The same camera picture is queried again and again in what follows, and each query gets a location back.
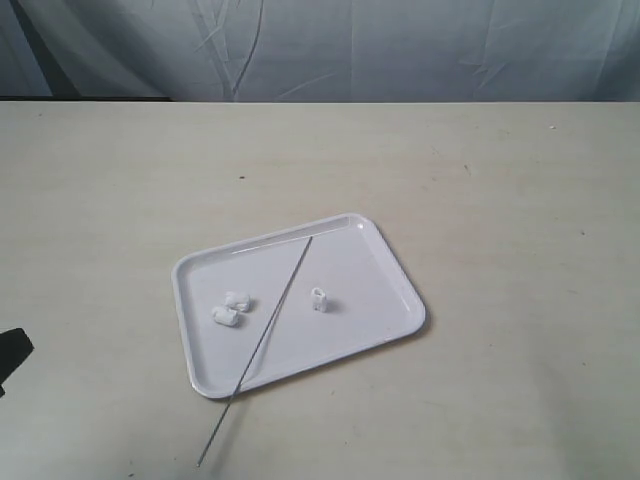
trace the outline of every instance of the black object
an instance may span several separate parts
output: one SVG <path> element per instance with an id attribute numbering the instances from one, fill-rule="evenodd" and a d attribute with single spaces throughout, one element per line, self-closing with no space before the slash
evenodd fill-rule
<path id="1" fill-rule="evenodd" d="M 14 328 L 0 333 L 0 397 L 4 395 L 2 384 L 16 368 L 33 352 L 33 344 L 24 330 Z"/>

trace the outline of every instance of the white table surface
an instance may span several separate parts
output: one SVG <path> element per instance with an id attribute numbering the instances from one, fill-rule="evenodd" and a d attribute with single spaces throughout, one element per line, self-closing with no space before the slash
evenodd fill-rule
<path id="1" fill-rule="evenodd" d="M 3 479 L 640 477 L 640 105 L 0 103 L 0 205 Z M 350 211 L 430 329 L 244 396 L 196 469 L 172 266 Z"/>

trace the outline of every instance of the thin wire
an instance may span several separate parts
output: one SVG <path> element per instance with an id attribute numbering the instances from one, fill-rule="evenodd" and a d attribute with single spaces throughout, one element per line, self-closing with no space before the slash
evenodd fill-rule
<path id="1" fill-rule="evenodd" d="M 233 393 L 231 394 L 231 396 L 227 400 L 227 405 L 224 407 L 224 410 L 222 411 L 222 414 L 220 415 L 220 418 L 218 419 L 218 423 L 216 423 L 216 426 L 214 427 L 213 432 L 211 433 L 211 436 L 209 437 L 209 441 L 207 442 L 206 446 L 204 447 L 204 450 L 202 451 L 202 454 L 200 455 L 200 458 L 198 459 L 198 463 L 196 463 L 196 467 L 199 467 L 200 465 L 202 465 L 202 462 L 204 461 L 204 457 L 207 455 L 207 452 L 209 451 L 209 447 L 211 446 L 211 443 L 213 442 L 213 439 L 215 438 L 216 434 L 218 433 L 218 430 L 220 430 L 220 426 L 222 425 L 222 421 L 224 420 L 224 417 L 227 415 L 227 412 L 229 411 L 229 407 L 231 407 L 231 403 L 233 402 L 233 399 L 236 398 L 236 395 L 240 392 L 240 387 L 242 386 L 242 381 L 244 380 L 244 377 L 246 376 L 247 372 L 249 371 L 249 367 L 251 366 L 251 362 L 253 362 L 253 359 L 255 358 L 256 354 L 258 353 L 258 350 L 260 350 L 260 345 L 262 345 L 262 341 L 267 336 L 267 332 L 269 331 L 269 328 L 273 324 L 273 321 L 275 320 L 275 318 L 280 313 L 280 309 L 282 308 L 282 304 L 284 303 L 284 299 L 286 298 L 287 293 L 289 292 L 289 289 L 291 288 L 291 284 L 293 283 L 293 279 L 296 277 L 296 274 L 298 273 L 298 270 L 300 269 L 300 265 L 302 265 L 302 260 L 304 259 L 305 255 L 307 254 L 307 251 L 309 250 L 309 245 L 311 245 L 311 239 L 312 238 L 313 237 L 309 237 L 309 240 L 307 240 L 307 244 L 305 245 L 304 250 L 302 251 L 302 254 L 300 255 L 300 258 L 298 259 L 298 263 L 296 264 L 296 268 L 293 269 L 293 273 L 291 274 L 291 277 L 289 277 L 289 281 L 287 282 L 287 285 L 284 287 L 284 291 L 282 292 L 282 295 L 280 296 L 280 300 L 278 300 L 278 303 L 276 304 L 276 308 L 273 310 L 273 313 L 271 314 L 271 318 L 269 318 L 269 321 L 267 322 L 267 326 L 264 328 L 264 330 L 262 332 L 262 335 L 260 335 L 260 339 L 258 340 L 258 344 L 256 345 L 255 350 L 251 354 L 251 358 L 249 358 L 249 363 L 247 363 L 247 366 L 245 367 L 244 372 L 242 372 L 242 375 L 240 376 L 240 380 L 238 380 L 238 384 L 236 385 L 236 388 L 233 390 Z"/>

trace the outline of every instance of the small white block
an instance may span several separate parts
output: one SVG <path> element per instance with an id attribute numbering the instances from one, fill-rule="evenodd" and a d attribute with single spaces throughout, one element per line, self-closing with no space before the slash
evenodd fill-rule
<path id="1" fill-rule="evenodd" d="M 224 296 L 224 304 L 239 312 L 247 312 L 251 307 L 251 297 L 245 292 L 227 292 Z"/>
<path id="2" fill-rule="evenodd" d="M 213 321 L 227 327 L 235 327 L 238 324 L 238 312 L 228 307 L 213 307 L 211 310 Z"/>
<path id="3" fill-rule="evenodd" d="M 311 302 L 313 309 L 318 312 L 327 311 L 327 294 L 318 287 L 311 290 Z"/>

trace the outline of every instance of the white object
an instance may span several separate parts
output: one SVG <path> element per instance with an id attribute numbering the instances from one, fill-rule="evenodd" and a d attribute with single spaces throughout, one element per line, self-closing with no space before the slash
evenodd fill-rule
<path id="1" fill-rule="evenodd" d="M 318 312 L 327 311 L 327 294 L 321 288 L 315 287 L 311 290 L 311 303 L 313 309 Z"/>
<path id="2" fill-rule="evenodd" d="M 309 236 L 313 241 L 243 391 L 410 335 L 423 325 L 424 304 L 376 226 L 361 215 L 197 252 L 177 263 L 173 285 L 189 376 L 200 394 L 222 398 L 233 392 Z M 309 292 L 319 284 L 331 289 L 331 318 L 337 321 L 309 308 Z M 210 299 L 223 297 L 233 285 L 252 292 L 260 304 L 241 330 L 214 328 Z"/>
<path id="3" fill-rule="evenodd" d="M 211 317 L 214 322 L 227 327 L 235 327 L 238 324 L 238 312 L 226 306 L 213 307 Z"/>
<path id="4" fill-rule="evenodd" d="M 239 312 L 247 312 L 251 306 L 251 297 L 245 292 L 227 292 L 224 296 L 224 304 Z"/>

